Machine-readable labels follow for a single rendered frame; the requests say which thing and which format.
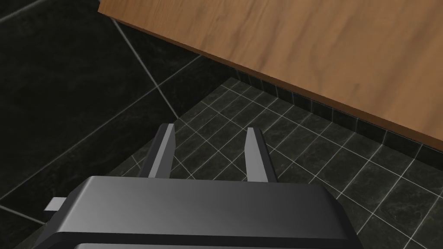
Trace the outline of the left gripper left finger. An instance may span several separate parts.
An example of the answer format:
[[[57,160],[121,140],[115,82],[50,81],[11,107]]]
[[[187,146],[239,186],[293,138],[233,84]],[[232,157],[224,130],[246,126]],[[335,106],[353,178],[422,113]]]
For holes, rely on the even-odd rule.
[[[143,161],[138,177],[170,178],[175,149],[176,136],[174,124],[161,124]]]

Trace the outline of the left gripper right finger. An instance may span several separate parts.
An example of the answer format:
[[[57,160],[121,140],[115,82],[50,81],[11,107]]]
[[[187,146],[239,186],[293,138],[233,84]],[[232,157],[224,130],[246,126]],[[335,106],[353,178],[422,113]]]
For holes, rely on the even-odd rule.
[[[247,181],[278,182],[267,144],[259,128],[247,128],[244,157]]]

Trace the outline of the brown wooden cupboard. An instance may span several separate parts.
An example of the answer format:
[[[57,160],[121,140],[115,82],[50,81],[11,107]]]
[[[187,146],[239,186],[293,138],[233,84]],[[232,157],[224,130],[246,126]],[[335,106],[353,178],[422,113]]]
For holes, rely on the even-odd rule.
[[[443,0],[101,0],[98,11],[443,150]]]

